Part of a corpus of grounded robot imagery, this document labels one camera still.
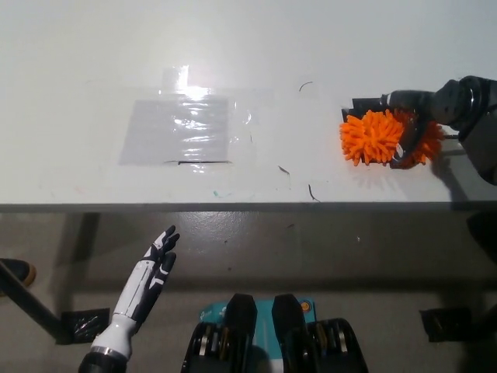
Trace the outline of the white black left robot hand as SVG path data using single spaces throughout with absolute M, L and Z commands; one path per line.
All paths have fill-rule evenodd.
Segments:
M 167 228 L 137 261 L 113 311 L 139 327 L 154 307 L 176 261 L 173 249 L 179 240 L 174 225 Z

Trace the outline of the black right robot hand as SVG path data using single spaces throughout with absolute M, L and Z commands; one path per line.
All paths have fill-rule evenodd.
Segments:
M 451 79 L 435 92 L 395 90 L 383 95 L 380 98 L 382 108 L 409 115 L 392 163 L 400 166 L 408 160 L 418 148 L 430 123 L 451 125 L 464 119 L 471 112 L 477 91 L 477 81 L 468 76 L 458 81 Z

